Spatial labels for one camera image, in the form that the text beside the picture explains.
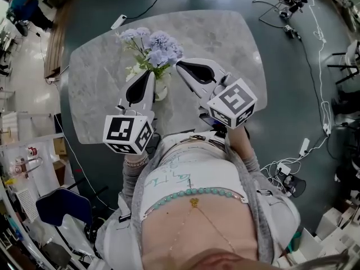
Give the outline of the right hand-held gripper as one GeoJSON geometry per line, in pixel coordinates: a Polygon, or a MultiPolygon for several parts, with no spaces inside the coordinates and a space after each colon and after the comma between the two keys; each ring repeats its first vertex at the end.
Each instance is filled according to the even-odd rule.
{"type": "Polygon", "coordinates": [[[235,129],[253,114],[255,94],[243,79],[225,77],[227,72],[214,60],[186,58],[175,67],[214,120],[235,129]]]}

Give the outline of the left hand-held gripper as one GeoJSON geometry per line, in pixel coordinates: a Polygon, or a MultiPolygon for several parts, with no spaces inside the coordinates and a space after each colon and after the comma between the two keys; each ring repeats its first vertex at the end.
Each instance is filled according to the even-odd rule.
{"type": "Polygon", "coordinates": [[[155,76],[142,71],[120,90],[118,115],[105,119],[102,141],[119,154],[142,154],[154,134],[152,110],[155,76]]]}

